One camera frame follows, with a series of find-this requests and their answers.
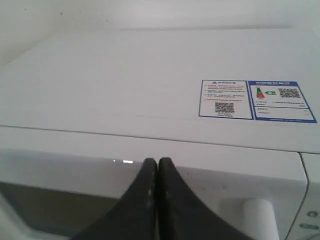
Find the label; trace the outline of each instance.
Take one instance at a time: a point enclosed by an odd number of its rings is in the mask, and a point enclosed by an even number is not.
[[[246,81],[203,80],[200,117],[254,119]]]
[[[254,118],[260,121],[316,123],[295,81],[248,81]]]

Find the warning label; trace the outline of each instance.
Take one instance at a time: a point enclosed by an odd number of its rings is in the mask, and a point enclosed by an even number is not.
[[[199,116],[252,120],[247,82],[203,80]]]
[[[316,123],[295,81],[248,81],[254,118],[262,121]]]

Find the white microwave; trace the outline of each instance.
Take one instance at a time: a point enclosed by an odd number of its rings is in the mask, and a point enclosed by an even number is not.
[[[314,32],[293,28],[79,31],[41,42],[0,70],[1,234],[70,237],[116,204],[144,159],[170,157],[234,228],[260,234],[244,209],[263,200],[273,238],[317,239],[318,47]]]

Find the control panel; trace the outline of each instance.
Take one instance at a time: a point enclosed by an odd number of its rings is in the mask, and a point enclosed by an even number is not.
[[[320,155],[303,153],[308,188],[287,240],[320,240]]]

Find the white wall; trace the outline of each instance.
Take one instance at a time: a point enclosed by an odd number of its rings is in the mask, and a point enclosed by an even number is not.
[[[319,0],[0,0],[0,66],[61,29],[316,24]]]

